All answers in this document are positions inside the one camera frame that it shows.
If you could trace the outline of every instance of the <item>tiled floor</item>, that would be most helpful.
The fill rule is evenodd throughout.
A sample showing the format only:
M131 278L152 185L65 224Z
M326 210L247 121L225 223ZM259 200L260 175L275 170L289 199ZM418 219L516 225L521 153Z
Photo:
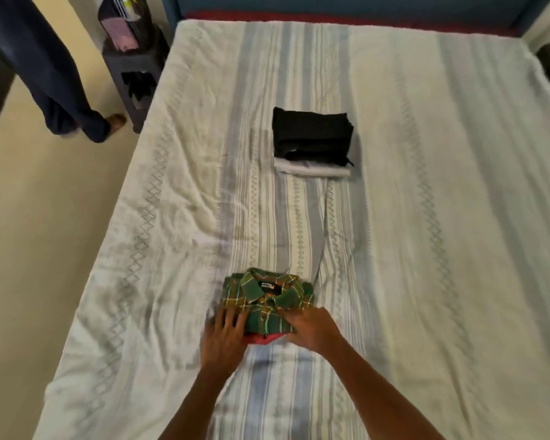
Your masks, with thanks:
M70 49L92 106L122 110L67 0L35 0ZM34 432L137 136L51 135L15 79L0 116L0 440Z

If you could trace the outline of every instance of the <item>person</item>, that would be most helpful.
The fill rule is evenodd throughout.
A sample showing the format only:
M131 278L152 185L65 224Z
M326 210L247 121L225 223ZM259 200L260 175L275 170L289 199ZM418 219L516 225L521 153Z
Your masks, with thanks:
M191 391L159 440L205 439L218 395L241 363L248 311L220 309L206 326L201 345L201 368ZM432 424L379 375L344 339L324 308L279 310L296 330L287 341L322 355L344 384L370 438L378 440L444 440Z
M81 128L90 140L103 142L126 123L122 114L105 119L90 108L71 54L32 0L0 0L0 51L52 133Z

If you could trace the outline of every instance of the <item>pants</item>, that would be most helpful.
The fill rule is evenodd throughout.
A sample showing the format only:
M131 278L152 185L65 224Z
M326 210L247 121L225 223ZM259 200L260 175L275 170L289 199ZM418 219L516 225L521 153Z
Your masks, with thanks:
M87 101L72 56L31 0L0 0L0 50L54 134L80 127L103 142L110 124Z

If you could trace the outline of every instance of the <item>headboard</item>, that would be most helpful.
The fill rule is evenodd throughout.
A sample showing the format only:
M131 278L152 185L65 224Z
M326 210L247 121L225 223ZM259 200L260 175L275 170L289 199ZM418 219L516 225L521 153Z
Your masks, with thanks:
M163 0L171 28L198 12L315 14L387 24L525 32L550 0ZM233 14L233 20L239 19Z

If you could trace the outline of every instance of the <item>clothing tag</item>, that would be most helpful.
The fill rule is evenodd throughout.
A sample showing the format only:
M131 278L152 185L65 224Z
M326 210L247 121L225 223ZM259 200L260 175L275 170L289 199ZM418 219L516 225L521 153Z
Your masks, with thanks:
M265 292L268 298L275 298L281 295L281 286L268 281L259 281L258 286Z

